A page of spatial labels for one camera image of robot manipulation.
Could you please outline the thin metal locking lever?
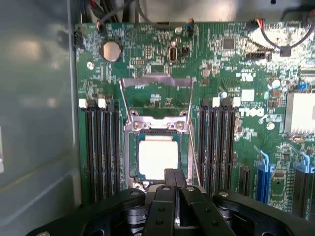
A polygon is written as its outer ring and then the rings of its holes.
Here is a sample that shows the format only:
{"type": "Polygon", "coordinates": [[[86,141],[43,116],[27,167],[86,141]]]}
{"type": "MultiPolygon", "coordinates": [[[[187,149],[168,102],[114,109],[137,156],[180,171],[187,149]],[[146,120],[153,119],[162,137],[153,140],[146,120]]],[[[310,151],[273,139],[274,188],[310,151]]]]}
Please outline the thin metal locking lever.
{"type": "Polygon", "coordinates": [[[126,95],[125,95],[124,80],[123,80],[123,79],[120,79],[119,84],[120,84],[120,91],[121,91],[121,94],[122,94],[122,99],[123,99],[124,106],[125,106],[125,109],[126,109],[127,120],[128,120],[129,123],[132,123],[132,119],[131,119],[131,117],[130,117],[129,107],[128,107],[128,103],[127,103],[126,95]]]}
{"type": "Polygon", "coordinates": [[[197,158],[196,158],[196,154],[195,154],[195,146],[194,146],[194,141],[193,141],[192,130],[191,130],[190,124],[188,124],[188,132],[189,132],[189,141],[190,141],[191,150],[192,150],[192,156],[193,156],[193,162],[194,162],[197,182],[198,182],[198,186],[201,186],[200,174],[199,174],[198,163],[197,163],[197,158]]]}

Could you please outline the grey metal PC case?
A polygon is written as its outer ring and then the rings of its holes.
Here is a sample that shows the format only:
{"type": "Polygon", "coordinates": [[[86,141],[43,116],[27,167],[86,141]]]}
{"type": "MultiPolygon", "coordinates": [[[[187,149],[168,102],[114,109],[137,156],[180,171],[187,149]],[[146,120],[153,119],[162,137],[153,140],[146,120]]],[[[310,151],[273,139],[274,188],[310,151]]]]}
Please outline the grey metal PC case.
{"type": "MultiPolygon", "coordinates": [[[[0,236],[26,236],[91,205],[82,201],[75,27],[164,29],[191,18],[315,30],[315,0],[0,0],[0,236]]],[[[198,232],[175,182],[172,236],[198,232]]]]}

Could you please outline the short black expansion slot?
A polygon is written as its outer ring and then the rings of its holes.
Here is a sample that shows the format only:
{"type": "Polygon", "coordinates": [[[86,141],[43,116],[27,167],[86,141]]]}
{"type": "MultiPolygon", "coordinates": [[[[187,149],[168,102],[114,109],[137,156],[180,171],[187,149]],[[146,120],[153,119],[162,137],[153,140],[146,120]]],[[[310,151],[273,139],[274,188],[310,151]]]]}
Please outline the short black expansion slot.
{"type": "Polygon", "coordinates": [[[241,166],[239,172],[238,193],[249,196],[250,192],[251,170],[248,166],[241,166]]]}

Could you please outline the metal socket cover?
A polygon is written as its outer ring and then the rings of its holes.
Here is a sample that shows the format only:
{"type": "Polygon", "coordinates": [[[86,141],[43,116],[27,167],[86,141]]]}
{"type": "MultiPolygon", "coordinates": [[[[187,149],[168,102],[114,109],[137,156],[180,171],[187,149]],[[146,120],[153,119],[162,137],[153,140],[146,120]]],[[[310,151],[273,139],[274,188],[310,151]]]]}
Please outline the metal socket cover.
{"type": "Polygon", "coordinates": [[[190,97],[189,97],[189,106],[186,111],[185,116],[177,116],[177,117],[163,117],[162,119],[157,119],[151,116],[139,116],[132,114],[131,111],[130,117],[132,119],[132,123],[129,123],[126,120],[126,124],[124,125],[125,131],[142,131],[142,130],[173,130],[180,133],[188,133],[188,124],[191,125],[191,106],[192,106],[192,98],[193,98],[193,79],[184,79],[184,78],[173,78],[168,75],[150,75],[144,76],[141,78],[125,78],[124,85],[125,89],[127,87],[135,87],[135,86],[147,86],[149,84],[162,83],[171,87],[188,87],[190,88],[190,97]]]}

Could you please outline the black RAM slot white latch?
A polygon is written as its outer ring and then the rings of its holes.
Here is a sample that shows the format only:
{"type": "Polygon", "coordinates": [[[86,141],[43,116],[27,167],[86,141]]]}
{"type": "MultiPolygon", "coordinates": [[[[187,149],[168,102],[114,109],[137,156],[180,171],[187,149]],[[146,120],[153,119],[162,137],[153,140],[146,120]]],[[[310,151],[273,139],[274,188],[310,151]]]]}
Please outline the black RAM slot white latch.
{"type": "Polygon", "coordinates": [[[84,112],[85,122],[85,138],[86,138],[86,158],[87,158],[87,177],[89,187],[90,203],[97,202],[97,191],[95,190],[95,141],[94,141],[94,114],[95,108],[88,106],[88,101],[85,98],[78,99],[78,105],[81,111],[84,112]]]}
{"type": "Polygon", "coordinates": [[[208,146],[208,155],[209,155],[209,181],[208,181],[208,190],[209,195],[212,196],[215,186],[215,163],[216,163],[216,124],[217,124],[217,111],[220,107],[220,99],[218,97],[213,97],[212,106],[209,110],[209,146],[208,146]]]}
{"type": "Polygon", "coordinates": [[[111,176],[111,120],[110,112],[107,109],[106,100],[98,99],[98,107],[101,115],[101,140],[102,140],[102,196],[108,198],[112,195],[112,176],[111,176]]]}
{"type": "Polygon", "coordinates": [[[241,105],[241,97],[233,97],[232,103],[228,106],[227,113],[227,133],[226,133],[226,188],[231,188],[232,177],[232,160],[233,160],[233,142],[234,142],[234,129],[235,129],[235,116],[237,109],[241,105]]]}

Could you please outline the silver coin cell battery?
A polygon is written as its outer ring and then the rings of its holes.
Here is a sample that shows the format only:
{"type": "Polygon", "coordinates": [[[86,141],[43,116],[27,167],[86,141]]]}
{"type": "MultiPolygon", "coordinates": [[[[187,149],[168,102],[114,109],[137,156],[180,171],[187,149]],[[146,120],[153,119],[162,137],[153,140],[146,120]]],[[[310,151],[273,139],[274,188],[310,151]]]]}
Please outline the silver coin cell battery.
{"type": "Polygon", "coordinates": [[[108,62],[117,62],[121,57],[121,47],[115,41],[103,43],[99,50],[100,55],[108,62]]]}

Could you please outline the green Dell motherboard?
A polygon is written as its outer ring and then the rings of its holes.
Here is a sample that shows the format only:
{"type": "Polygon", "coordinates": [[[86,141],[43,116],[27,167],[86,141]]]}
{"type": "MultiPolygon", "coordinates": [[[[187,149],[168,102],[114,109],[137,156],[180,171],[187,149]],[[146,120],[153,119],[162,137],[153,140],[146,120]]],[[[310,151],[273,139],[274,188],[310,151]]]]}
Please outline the green Dell motherboard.
{"type": "MultiPolygon", "coordinates": [[[[254,28],[249,22],[194,22],[194,35],[188,37],[186,25],[158,29],[145,23],[112,23],[98,26],[79,24],[74,31],[83,35],[82,48],[76,48],[78,99],[104,98],[119,106],[120,184],[128,187],[124,166],[124,125],[127,116],[120,92],[120,79],[150,75],[193,79],[191,130],[198,163],[199,106],[204,98],[241,97],[235,116],[231,188],[238,193],[241,166],[251,170],[249,197],[256,200],[256,146],[269,155],[274,166],[268,205],[292,213],[295,164],[304,151],[315,167],[315,134],[284,132],[288,93],[315,93],[315,30],[305,23],[291,21],[264,23],[254,28]],[[122,50],[117,62],[106,61],[99,53],[107,41],[122,50]],[[169,62],[169,48],[177,42],[177,60],[169,62]],[[250,52],[270,52],[272,60],[245,61],[250,52]]],[[[190,88],[162,83],[127,87],[125,95],[134,115],[185,116],[190,88]]],[[[215,186],[218,191],[219,108],[216,124],[215,186]]],[[[91,204],[87,177],[84,112],[78,112],[81,158],[82,201],[91,204]]],[[[142,190],[147,192],[152,185],[142,190]]],[[[309,180],[306,220],[315,222],[315,173],[309,180]]]]}

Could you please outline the blue expansion slot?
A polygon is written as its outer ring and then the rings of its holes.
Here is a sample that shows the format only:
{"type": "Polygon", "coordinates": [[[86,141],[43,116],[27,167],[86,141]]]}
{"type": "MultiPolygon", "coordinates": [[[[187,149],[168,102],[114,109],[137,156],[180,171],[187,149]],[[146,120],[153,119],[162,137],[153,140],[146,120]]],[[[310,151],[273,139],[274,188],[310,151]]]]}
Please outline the blue expansion slot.
{"type": "Polygon", "coordinates": [[[254,146],[259,153],[260,159],[257,163],[257,183],[256,183],[256,200],[268,204],[271,176],[274,166],[270,164],[269,155],[254,146]]]}

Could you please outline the internal USB port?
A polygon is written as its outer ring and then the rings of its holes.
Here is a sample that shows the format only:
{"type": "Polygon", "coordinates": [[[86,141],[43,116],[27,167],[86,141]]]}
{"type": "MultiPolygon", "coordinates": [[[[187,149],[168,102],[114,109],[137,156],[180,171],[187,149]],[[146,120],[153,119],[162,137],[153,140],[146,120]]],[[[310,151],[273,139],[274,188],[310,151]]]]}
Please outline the internal USB port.
{"type": "Polygon", "coordinates": [[[172,41],[169,48],[169,62],[174,63],[177,60],[177,42],[172,41]]]}

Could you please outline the silver chipset heatsink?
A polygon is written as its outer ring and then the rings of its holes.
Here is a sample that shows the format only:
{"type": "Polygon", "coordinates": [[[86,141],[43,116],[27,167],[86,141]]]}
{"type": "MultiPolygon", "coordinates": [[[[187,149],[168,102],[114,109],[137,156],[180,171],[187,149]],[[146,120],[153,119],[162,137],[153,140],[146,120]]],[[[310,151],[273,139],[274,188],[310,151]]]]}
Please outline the silver chipset heatsink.
{"type": "Polygon", "coordinates": [[[315,134],[315,93],[288,93],[284,132],[315,134]]]}

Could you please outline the black pin header connector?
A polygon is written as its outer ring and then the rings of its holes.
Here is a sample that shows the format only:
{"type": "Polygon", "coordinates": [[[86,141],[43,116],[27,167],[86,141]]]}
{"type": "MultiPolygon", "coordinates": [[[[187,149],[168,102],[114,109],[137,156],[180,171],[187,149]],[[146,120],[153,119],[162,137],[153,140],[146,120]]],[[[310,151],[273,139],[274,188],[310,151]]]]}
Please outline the black pin header connector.
{"type": "Polygon", "coordinates": [[[245,61],[256,61],[266,59],[267,61],[272,60],[272,53],[270,52],[250,52],[245,55],[245,61]]]}

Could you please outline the small blue black plug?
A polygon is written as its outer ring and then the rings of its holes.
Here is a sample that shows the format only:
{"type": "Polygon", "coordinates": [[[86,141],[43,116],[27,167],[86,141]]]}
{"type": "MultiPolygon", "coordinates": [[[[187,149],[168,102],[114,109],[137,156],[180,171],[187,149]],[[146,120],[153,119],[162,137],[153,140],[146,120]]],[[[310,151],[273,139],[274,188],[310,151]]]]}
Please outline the small blue black plug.
{"type": "Polygon", "coordinates": [[[189,19],[187,25],[186,25],[186,32],[188,37],[193,37],[194,35],[194,19],[189,19]]]}

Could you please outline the metal CPU socket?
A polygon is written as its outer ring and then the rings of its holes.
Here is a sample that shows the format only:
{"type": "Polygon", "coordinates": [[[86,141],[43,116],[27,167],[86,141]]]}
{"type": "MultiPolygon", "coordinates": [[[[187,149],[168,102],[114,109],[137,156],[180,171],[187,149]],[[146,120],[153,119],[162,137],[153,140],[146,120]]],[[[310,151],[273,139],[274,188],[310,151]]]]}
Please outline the metal CPU socket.
{"type": "Polygon", "coordinates": [[[163,180],[140,180],[138,174],[138,135],[145,134],[178,134],[180,136],[180,165],[177,169],[184,172],[188,183],[193,180],[193,157],[189,141],[189,133],[180,133],[173,130],[142,130],[142,131],[125,131],[124,130],[124,166],[125,180],[128,187],[136,187],[145,190],[149,185],[162,183],[163,180]]]}

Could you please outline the long black expansion slot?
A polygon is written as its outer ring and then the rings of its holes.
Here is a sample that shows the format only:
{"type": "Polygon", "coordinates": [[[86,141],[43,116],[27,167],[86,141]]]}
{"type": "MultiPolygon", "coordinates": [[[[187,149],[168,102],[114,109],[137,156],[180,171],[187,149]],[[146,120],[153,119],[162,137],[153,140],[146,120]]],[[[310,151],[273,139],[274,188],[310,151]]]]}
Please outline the long black expansion slot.
{"type": "Polygon", "coordinates": [[[307,201],[309,196],[309,180],[315,173],[309,155],[300,151],[302,158],[295,164],[294,187],[292,199],[292,214],[305,218],[307,214],[307,201]]]}

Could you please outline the black edge power connector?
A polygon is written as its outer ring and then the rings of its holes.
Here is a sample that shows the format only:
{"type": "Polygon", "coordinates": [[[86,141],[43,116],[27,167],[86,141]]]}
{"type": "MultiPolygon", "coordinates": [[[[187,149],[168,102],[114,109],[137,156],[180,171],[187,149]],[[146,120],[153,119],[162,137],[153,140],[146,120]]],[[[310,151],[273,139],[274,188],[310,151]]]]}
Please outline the black edge power connector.
{"type": "Polygon", "coordinates": [[[83,46],[83,35],[80,31],[73,32],[73,46],[75,48],[82,48],[83,46]]]}

